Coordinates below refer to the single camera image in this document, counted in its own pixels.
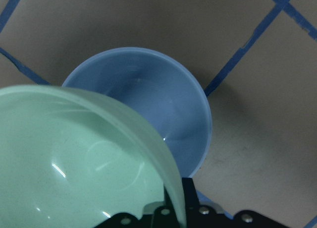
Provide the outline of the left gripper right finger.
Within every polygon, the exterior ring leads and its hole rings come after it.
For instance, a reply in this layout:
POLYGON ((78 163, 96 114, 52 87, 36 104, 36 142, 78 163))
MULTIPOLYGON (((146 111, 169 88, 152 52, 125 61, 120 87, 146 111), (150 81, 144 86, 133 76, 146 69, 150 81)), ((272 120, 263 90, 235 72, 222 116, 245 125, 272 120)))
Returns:
POLYGON ((252 210, 242 210, 232 218, 217 212, 198 199, 191 178, 182 178, 188 228, 284 228, 285 225, 252 210))

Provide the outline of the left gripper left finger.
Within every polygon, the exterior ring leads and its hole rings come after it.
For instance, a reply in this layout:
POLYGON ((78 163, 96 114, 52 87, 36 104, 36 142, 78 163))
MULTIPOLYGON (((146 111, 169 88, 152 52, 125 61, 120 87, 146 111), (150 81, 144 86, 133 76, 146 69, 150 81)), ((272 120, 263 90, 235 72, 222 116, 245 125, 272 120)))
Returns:
POLYGON ((164 201, 154 211, 140 219, 130 213, 118 213, 95 226, 96 228, 176 228, 177 217, 171 198, 164 188, 164 201))

